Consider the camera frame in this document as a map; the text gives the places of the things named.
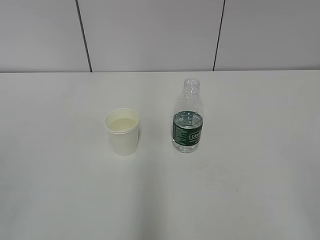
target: white wall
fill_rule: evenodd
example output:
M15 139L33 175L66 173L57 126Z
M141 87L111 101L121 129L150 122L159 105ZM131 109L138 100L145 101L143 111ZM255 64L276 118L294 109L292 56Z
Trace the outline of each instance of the white wall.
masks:
M224 0L79 0L94 72L212 71ZM320 0L226 0L215 70L320 69ZM0 72L88 72L75 0L2 0Z
M88 72L74 0L1 0L0 72Z
M320 0L226 0L215 70L320 69Z
M212 71L223 0L79 0L92 70Z

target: table surface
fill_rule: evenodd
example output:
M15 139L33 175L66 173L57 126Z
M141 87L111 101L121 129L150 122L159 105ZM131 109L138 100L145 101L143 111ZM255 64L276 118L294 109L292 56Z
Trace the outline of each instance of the table surface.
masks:
M173 109L200 80L199 149ZM1 73L0 239L320 239L320 71ZM105 115L141 118L113 153Z

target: green bottle label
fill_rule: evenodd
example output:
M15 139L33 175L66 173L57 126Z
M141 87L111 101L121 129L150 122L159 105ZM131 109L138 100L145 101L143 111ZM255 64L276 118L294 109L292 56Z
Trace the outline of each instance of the green bottle label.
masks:
M179 127L173 122L172 136L177 144L180 144L182 146L193 146L200 141L201 130L202 124L197 128L189 129Z

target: plastic water bottle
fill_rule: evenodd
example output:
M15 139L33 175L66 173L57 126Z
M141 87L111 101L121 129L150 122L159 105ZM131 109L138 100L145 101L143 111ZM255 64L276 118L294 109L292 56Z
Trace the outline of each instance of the plastic water bottle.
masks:
M192 153L199 146L204 117L199 92L199 80L187 78L174 108L172 144L181 153Z

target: white paper cup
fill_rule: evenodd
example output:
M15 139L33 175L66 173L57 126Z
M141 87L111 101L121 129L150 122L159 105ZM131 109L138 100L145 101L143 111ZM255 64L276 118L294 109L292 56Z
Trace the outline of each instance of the white paper cup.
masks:
M104 126L109 133L109 141L116 154L129 156L138 147L139 114L129 108L119 108L107 114Z

